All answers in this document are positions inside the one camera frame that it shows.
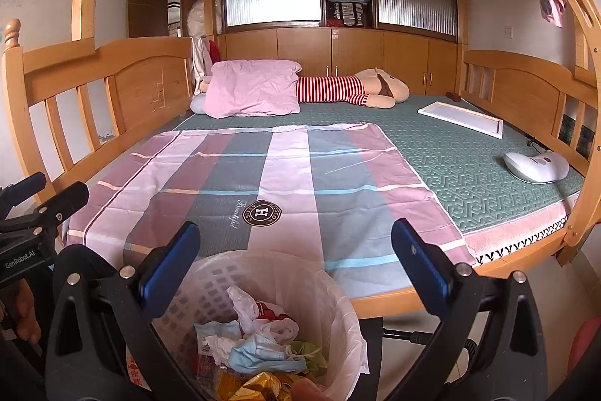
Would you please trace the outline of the person's left hand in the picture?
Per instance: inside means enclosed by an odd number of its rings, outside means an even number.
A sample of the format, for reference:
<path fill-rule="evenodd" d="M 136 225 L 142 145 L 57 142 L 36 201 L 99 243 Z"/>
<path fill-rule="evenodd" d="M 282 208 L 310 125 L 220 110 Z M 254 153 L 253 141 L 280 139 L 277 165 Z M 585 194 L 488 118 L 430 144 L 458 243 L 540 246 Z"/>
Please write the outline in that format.
<path fill-rule="evenodd" d="M 36 345 L 41 337 L 41 328 L 35 313 L 35 298 L 24 279 L 1 290 L 1 301 L 16 323 L 16 335 L 23 341 Z"/>

